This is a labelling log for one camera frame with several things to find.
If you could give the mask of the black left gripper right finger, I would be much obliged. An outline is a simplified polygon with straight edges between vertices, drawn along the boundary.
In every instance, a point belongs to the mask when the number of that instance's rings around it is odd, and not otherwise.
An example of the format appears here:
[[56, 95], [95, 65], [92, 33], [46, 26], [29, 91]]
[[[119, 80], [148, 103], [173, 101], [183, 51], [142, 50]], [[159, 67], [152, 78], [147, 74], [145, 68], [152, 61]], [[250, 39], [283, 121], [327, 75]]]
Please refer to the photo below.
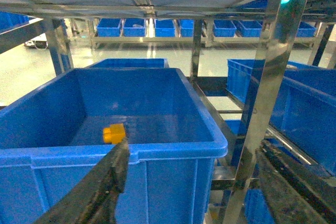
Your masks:
[[273, 144], [256, 150], [259, 185], [275, 223], [335, 223], [335, 187]]

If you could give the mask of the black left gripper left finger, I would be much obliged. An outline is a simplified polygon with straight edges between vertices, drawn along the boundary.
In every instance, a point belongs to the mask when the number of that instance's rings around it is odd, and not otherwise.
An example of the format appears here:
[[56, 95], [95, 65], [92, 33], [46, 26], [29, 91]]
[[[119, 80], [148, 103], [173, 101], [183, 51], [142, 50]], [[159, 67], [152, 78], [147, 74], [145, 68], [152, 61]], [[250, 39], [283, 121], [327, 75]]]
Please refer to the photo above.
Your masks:
[[125, 137], [59, 202], [35, 223], [116, 223], [130, 150]]

